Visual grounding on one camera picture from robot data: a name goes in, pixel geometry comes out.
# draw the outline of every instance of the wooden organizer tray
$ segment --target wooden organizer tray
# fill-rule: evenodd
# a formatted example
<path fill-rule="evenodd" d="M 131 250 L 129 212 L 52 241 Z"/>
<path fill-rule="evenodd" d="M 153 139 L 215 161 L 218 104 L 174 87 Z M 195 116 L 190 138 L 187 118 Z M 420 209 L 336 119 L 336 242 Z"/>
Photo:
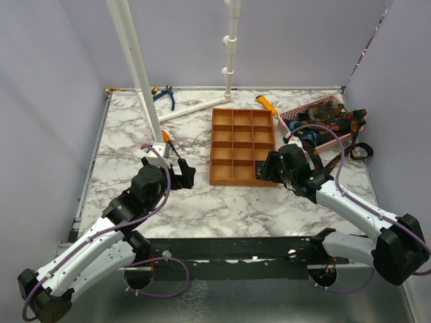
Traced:
<path fill-rule="evenodd" d="M 256 162 L 275 150 L 271 111 L 213 109 L 209 183 L 277 186 L 256 179 Z"/>

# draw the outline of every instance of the pliers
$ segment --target pliers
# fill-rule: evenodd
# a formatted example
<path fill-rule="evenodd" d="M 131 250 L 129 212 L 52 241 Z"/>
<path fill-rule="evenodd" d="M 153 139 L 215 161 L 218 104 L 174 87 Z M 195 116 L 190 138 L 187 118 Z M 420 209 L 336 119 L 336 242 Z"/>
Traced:
<path fill-rule="evenodd" d="M 175 109 L 175 100 L 174 100 L 174 94 L 172 93 L 172 86 L 166 86 L 165 89 L 163 89 L 162 91 L 160 91 L 159 94 L 156 94 L 158 87 L 156 86 L 153 90 L 152 90 L 152 94 L 153 96 L 153 101 L 157 101 L 158 99 L 160 99 L 162 96 L 164 96 L 165 94 L 168 94 L 170 96 L 170 99 L 172 100 L 172 108 L 171 111 L 173 111 Z"/>

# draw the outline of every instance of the marble table top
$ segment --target marble table top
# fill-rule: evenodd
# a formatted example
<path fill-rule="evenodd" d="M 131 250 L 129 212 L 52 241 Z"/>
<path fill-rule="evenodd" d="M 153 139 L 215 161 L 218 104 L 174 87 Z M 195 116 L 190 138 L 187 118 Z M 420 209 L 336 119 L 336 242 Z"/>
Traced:
<path fill-rule="evenodd" d="M 262 109 L 255 101 L 264 95 L 279 112 L 329 94 L 334 90 L 257 91 L 238 90 L 233 102 L 220 107 Z M 175 110 L 219 98 L 222 91 L 176 90 Z M 79 233 L 97 220 L 110 200 L 129 187 L 141 167 L 142 143 L 151 143 L 152 132 L 139 112 L 139 100 L 132 92 L 112 95 L 96 163 L 84 206 Z M 170 98 L 156 102 L 159 116 L 170 112 Z M 194 112 L 162 124 L 181 157 L 196 167 L 192 190 L 171 192 L 164 208 L 138 227 L 147 238 L 216 238 L 313 235 L 326 227 L 346 234 L 361 231 L 336 213 L 297 197 L 282 185 L 278 187 L 209 185 L 211 108 Z M 276 131 L 277 148 L 283 145 Z M 324 163 L 338 148 L 321 154 Z M 170 160 L 175 164 L 174 154 Z M 361 161 L 347 158 L 341 183 L 349 190 L 376 204 L 368 172 Z"/>

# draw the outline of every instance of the bolt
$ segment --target bolt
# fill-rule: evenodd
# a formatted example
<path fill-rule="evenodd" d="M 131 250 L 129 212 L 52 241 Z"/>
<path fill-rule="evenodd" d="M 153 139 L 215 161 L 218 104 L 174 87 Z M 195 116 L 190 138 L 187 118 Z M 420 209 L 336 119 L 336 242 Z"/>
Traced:
<path fill-rule="evenodd" d="M 162 257 L 163 257 L 163 258 L 170 258 L 170 257 L 172 257 L 172 254 L 170 253 L 170 251 L 169 251 L 169 250 L 165 250 L 165 251 L 163 251 L 163 253 L 162 253 Z"/>
<path fill-rule="evenodd" d="M 297 254 L 296 254 L 296 250 L 295 249 L 290 249 L 288 251 L 288 257 L 289 258 L 295 258 L 296 256 L 297 256 Z"/>

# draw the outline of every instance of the pink basket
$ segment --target pink basket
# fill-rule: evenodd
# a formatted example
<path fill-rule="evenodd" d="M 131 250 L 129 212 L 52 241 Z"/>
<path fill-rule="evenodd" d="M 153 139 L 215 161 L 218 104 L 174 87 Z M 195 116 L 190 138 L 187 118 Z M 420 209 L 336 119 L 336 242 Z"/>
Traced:
<path fill-rule="evenodd" d="M 325 103 L 328 101 L 338 101 L 339 103 L 343 103 L 337 96 L 325 96 L 324 98 L 321 98 L 319 100 L 304 104 L 303 106 L 299 106 L 297 108 L 293 108 L 293 109 L 290 109 L 286 112 L 278 114 L 277 128 L 278 128 L 279 132 L 283 136 L 286 136 L 288 134 L 288 131 L 286 130 L 288 127 L 284 123 L 283 119 L 293 119 L 298 113 L 307 112 L 307 108 L 309 106 L 313 106 L 313 105 L 318 104 L 318 103 Z M 346 134 L 346 135 L 340 137 L 340 139 L 341 139 L 342 143 L 345 143 L 347 141 L 350 141 L 352 139 L 352 136 L 350 136 L 350 134 Z M 328 150 L 328 149 L 330 149 L 336 145 L 338 145 L 338 144 L 337 144 L 337 141 L 334 139 L 334 140 L 328 141 L 327 143 L 324 143 L 323 145 L 317 146 L 316 150 L 317 151 L 324 151 L 324 150 Z"/>

